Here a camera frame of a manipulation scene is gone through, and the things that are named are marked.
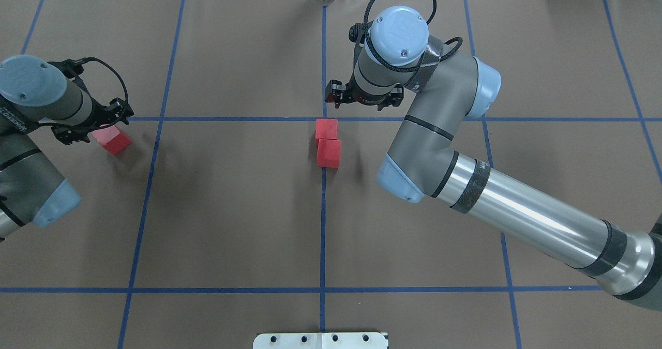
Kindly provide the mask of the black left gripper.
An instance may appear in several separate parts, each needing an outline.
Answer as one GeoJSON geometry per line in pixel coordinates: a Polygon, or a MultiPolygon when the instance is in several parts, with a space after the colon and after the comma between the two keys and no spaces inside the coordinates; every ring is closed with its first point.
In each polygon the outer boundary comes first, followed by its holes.
{"type": "Polygon", "coordinates": [[[101,105],[90,99],[83,101],[83,106],[90,105],[89,114],[81,122],[52,122],[52,133],[56,139],[65,145],[74,142],[89,143],[89,135],[95,131],[105,131],[118,123],[129,125],[129,119],[134,116],[134,110],[128,101],[114,98],[109,105],[101,105]]]}

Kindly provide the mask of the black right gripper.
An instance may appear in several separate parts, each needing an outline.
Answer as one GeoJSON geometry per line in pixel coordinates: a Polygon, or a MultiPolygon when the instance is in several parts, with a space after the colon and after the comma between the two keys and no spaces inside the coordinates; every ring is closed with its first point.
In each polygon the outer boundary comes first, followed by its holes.
{"type": "Polygon", "coordinates": [[[338,80],[331,80],[325,87],[324,101],[332,103],[336,109],[341,104],[359,102],[365,106],[376,106],[378,111],[385,107],[399,107],[404,100],[404,87],[396,84],[390,92],[383,95],[372,95],[360,89],[355,83],[343,84],[338,80]]]}

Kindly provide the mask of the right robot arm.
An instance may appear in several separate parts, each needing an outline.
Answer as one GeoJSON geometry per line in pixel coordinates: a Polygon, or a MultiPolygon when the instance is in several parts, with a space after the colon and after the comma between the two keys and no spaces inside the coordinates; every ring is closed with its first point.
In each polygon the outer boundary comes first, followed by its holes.
{"type": "Polygon", "coordinates": [[[404,90],[409,110],[378,170],[379,185],[418,203],[428,196],[494,226],[592,278],[616,299],[660,311],[660,224],[628,233],[527,186],[485,161],[456,151],[466,118],[480,118],[501,87],[499,72],[429,31],[430,18],[392,6],[350,29],[354,68],[348,83],[331,80],[326,102],[396,107],[404,90]]]}

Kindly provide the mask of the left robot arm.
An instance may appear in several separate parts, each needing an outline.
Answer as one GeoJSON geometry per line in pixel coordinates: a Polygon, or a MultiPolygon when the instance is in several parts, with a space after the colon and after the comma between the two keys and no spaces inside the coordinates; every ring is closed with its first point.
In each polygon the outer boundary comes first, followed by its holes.
{"type": "Polygon", "coordinates": [[[98,102],[81,74],[96,57],[51,61],[14,55],[1,66],[1,237],[33,224],[50,226],[81,203],[80,194],[49,160],[30,134],[50,128],[64,145],[89,142],[89,135],[118,123],[134,111],[124,80],[123,97],[98,102]]]}

